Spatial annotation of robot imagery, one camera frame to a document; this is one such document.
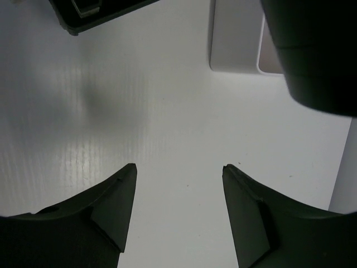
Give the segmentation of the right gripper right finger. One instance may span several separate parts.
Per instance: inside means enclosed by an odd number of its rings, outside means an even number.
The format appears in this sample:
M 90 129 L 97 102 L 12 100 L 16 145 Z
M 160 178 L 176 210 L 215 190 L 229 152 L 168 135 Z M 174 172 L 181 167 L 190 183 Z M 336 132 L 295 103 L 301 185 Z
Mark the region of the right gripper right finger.
M 356 213 L 303 204 L 232 164 L 223 187 L 239 267 L 356 267 Z

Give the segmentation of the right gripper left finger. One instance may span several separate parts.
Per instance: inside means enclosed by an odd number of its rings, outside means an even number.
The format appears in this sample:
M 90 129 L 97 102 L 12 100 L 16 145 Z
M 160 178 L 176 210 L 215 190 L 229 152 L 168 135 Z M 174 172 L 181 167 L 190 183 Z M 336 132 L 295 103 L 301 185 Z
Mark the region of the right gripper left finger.
M 1 217 L 1 267 L 117 267 L 125 250 L 137 167 L 39 212 Z

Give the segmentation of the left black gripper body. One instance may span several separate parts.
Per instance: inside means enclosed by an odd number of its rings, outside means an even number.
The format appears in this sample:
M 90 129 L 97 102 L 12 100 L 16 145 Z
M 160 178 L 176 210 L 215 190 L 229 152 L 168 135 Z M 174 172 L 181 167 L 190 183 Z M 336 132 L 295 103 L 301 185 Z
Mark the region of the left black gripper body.
M 156 2 L 156 0 L 51 0 L 50 4 L 61 27 L 70 35 L 78 35 Z

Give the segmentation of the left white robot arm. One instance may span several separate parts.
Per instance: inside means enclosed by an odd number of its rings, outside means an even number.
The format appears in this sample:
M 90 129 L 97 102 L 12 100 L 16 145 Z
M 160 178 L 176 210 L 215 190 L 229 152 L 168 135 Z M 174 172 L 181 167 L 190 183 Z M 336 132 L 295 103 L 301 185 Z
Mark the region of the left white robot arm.
M 210 66 L 256 68 L 268 29 L 291 97 L 356 117 L 355 1 L 213 1 Z

